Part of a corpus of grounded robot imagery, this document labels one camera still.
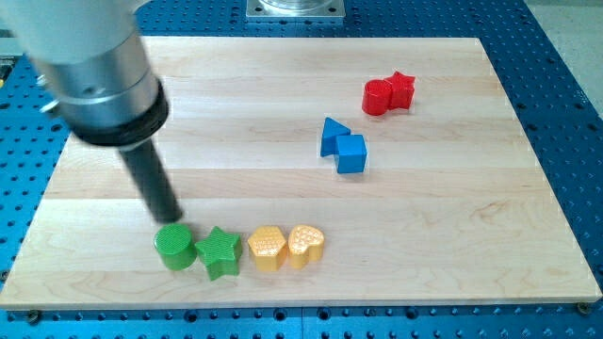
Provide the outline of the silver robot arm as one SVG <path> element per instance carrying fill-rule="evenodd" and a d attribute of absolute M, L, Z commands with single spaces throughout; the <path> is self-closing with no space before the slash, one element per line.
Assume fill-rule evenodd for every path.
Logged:
<path fill-rule="evenodd" d="M 1 18 L 82 140 L 121 147 L 151 137 L 169 115 L 139 34 L 139 0 L 4 1 Z"/>

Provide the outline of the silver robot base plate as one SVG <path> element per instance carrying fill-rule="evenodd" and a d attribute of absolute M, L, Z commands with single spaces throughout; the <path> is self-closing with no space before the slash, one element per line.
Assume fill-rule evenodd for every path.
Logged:
<path fill-rule="evenodd" d="M 344 0 L 248 0 L 248 18 L 343 18 Z"/>

